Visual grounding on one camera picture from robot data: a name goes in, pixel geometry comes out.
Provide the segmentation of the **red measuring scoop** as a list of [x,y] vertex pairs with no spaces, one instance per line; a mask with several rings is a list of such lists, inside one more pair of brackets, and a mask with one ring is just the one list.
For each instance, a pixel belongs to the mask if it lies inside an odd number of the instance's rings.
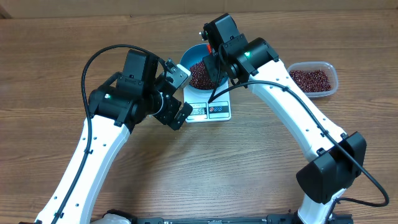
[[209,54],[212,54],[212,48],[210,46],[210,44],[206,44],[206,48]]

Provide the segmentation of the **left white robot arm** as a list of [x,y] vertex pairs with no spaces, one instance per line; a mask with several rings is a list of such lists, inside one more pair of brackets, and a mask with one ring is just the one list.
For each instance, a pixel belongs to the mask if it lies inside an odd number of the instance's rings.
[[192,107],[173,95],[191,78],[186,69],[150,79],[117,72],[93,90],[76,150],[35,223],[89,223],[109,168],[135,125],[153,116],[173,130],[181,128]]

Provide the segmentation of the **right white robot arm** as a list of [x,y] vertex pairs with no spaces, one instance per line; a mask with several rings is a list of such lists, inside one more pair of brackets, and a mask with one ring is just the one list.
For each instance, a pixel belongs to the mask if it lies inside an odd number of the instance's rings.
[[277,52],[263,38],[248,42],[229,14],[206,23],[200,34],[212,50],[205,58],[211,80],[229,77],[249,88],[283,122],[308,161],[296,174],[302,205],[293,215],[268,215],[268,223],[352,223],[351,215],[333,209],[361,174],[363,136],[347,135],[329,120],[293,81]]

